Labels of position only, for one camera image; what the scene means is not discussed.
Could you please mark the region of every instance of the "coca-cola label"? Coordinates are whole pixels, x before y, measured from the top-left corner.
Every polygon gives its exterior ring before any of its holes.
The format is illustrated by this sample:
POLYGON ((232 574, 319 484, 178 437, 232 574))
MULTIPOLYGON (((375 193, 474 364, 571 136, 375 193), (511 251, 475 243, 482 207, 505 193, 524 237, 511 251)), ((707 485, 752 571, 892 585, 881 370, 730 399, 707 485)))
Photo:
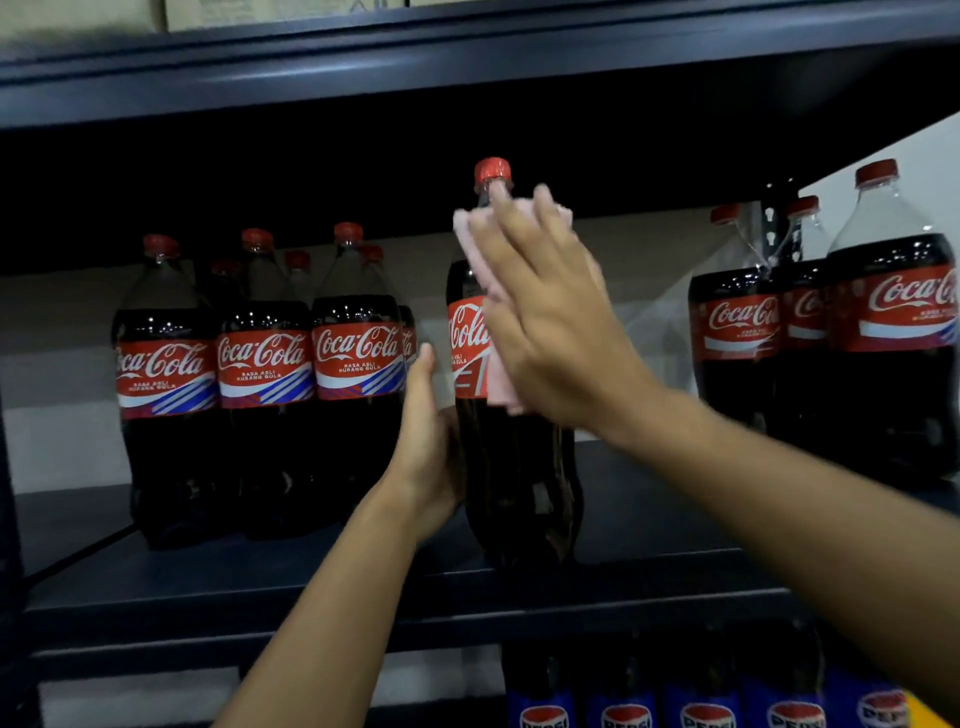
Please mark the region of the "coca-cola label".
POLYGON ((772 294, 754 294, 692 303, 690 330, 696 361, 773 356, 780 332, 780 302, 772 294))
POLYGON ((403 389, 406 365, 400 324, 325 324, 313 329, 313 362, 321 400, 355 400, 403 389))
POLYGON ((309 400, 310 343, 306 331, 234 331, 217 339, 220 397, 226 409, 309 400))
POLYGON ((403 358, 407 361, 407 368, 417 360, 417 327, 403 327, 403 358))
POLYGON ((451 303, 446 317, 450 326, 454 394, 462 400, 485 400, 490 335, 484 324, 483 296, 451 303))
POLYGON ((217 404, 213 342, 117 343, 117 399, 124 420, 200 412, 217 404))
POLYGON ((827 307, 819 288, 794 288, 780 301, 784 349, 820 349, 827 345, 827 307))
POLYGON ((887 271, 829 289, 829 342, 842 352, 906 352, 957 340, 951 264, 887 271))

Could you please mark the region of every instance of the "red bottle cap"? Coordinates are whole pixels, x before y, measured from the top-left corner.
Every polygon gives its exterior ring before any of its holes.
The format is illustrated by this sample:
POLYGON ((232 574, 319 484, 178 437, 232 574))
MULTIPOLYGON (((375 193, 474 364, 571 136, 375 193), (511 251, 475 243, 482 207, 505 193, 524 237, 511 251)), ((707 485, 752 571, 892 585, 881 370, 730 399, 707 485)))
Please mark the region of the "red bottle cap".
POLYGON ((307 251, 285 251, 283 260, 290 270, 305 271, 310 268, 310 253, 307 251))
POLYGON ((244 230, 240 233, 240 239, 243 240, 243 249, 251 253, 258 251, 272 253, 274 250, 274 237, 260 228, 244 230))
POLYGON ((180 243, 169 235, 144 235, 143 254, 146 257, 180 257, 180 243))
POLYGON ((787 217, 798 217, 800 215, 812 215, 814 212, 820 211, 820 198, 816 195, 810 195, 809 197, 802 197, 799 200, 794 200, 788 206, 786 206, 786 216, 787 217))
POLYGON ((236 276, 240 273, 240 261, 231 257, 218 257, 210 261, 210 273, 214 276, 236 276))
POLYGON ((729 223, 735 223, 736 218, 740 216, 740 204, 734 203, 733 205, 721 205, 720 207, 715 207, 710 211, 710 224, 711 225, 728 225, 729 223))
POLYGON ((363 228, 356 223, 337 223, 333 226, 333 242, 362 243, 363 228))
POLYGON ((881 159, 856 170, 856 186, 859 188, 873 182, 888 182, 899 176, 900 169, 895 159, 881 159))
POLYGON ((369 263, 383 262, 383 248, 379 245, 364 245, 360 248, 360 253, 369 263))
POLYGON ((500 157, 481 159, 473 167, 473 191, 479 193, 484 182, 497 178, 502 178, 507 183, 507 189, 513 188, 514 177, 510 171, 510 162, 500 157))

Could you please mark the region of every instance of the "coca-cola logo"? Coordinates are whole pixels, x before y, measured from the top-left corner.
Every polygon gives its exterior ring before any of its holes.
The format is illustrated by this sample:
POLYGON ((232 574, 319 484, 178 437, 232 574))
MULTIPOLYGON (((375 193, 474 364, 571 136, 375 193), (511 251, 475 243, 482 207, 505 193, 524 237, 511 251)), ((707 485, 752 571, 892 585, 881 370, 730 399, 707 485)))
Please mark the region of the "coca-cola logo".
POLYGON ((793 304, 793 315, 797 319, 808 319, 824 312, 824 297, 819 288, 807 291, 793 304))
POLYGON ((956 303, 956 270, 950 269, 938 279, 903 282, 896 275, 883 281, 870 292, 868 306, 872 311, 889 311, 904 306, 929 306, 956 303))
POLYGON ((121 379, 150 379, 158 376, 201 374, 206 344, 165 344, 149 354, 117 352, 117 374, 121 379))
POLYGON ((317 337, 317 361, 330 359, 367 359, 395 357, 399 351, 397 326, 371 326, 362 334, 338 335, 334 328, 324 328, 317 337))
POLYGON ((275 333, 259 342, 231 344, 229 336, 220 339, 217 355, 221 369, 258 369, 276 367, 281 364, 298 366, 303 363, 306 348, 302 345, 306 338, 301 333, 275 333))
POLYGON ((730 327, 763 327, 780 322, 780 308, 776 296, 768 296, 760 303, 731 306, 723 301, 711 312, 709 326, 715 330, 730 327))
POLYGON ((462 303, 450 317, 450 348, 486 347, 490 335, 484 324, 483 308, 476 303, 462 303))

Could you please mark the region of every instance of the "pepsi bottle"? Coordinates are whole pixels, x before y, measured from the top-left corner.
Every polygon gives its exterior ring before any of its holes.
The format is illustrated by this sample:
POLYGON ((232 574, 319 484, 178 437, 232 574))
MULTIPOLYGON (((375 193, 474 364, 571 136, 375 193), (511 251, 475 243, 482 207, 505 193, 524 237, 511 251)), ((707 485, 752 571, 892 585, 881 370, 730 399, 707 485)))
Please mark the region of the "pepsi bottle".
POLYGON ((315 475, 310 316, 274 259, 274 238, 245 230, 244 300, 217 340, 220 396, 251 539, 298 536, 328 520, 315 475))
POLYGON ((576 728, 569 655, 555 643, 505 643, 507 725, 576 728))
POLYGON ((663 728, 740 728, 735 660, 719 629, 667 633, 660 649, 666 679, 660 697, 663 728))
MULTIPOLYGON (((474 170, 479 206, 491 183, 511 182, 506 159, 474 170)), ((467 518, 488 559, 499 567, 554 566, 567 561, 580 530, 584 496, 573 431, 539 415, 511 416, 487 404, 484 291, 465 259, 446 279, 450 358, 460 438, 467 459, 467 518)))
POLYGON ((833 628, 821 625, 830 728, 909 728, 906 693, 833 628))
POLYGON ((586 728, 660 728, 649 666, 637 638, 598 638, 579 653, 586 728))
POLYGON ((143 273, 113 320, 116 392, 132 475, 131 515, 151 548, 228 530, 233 484, 219 467, 216 320, 166 235, 143 239, 143 273))
POLYGON ((812 624, 752 625, 741 648, 747 728, 826 728, 823 654, 812 624))
POLYGON ((317 431, 324 481, 345 517, 387 470, 403 414, 400 312, 363 253, 363 229, 333 229, 337 256, 313 302, 317 431))

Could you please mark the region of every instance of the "pepsi label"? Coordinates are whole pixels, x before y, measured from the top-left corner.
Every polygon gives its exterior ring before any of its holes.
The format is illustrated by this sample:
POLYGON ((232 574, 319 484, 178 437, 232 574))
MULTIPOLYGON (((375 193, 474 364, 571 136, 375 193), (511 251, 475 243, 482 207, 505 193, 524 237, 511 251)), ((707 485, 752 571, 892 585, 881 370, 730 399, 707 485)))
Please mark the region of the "pepsi label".
POLYGON ((507 691, 508 725, 512 728, 577 728, 573 695, 558 692, 535 700, 515 691, 507 691))

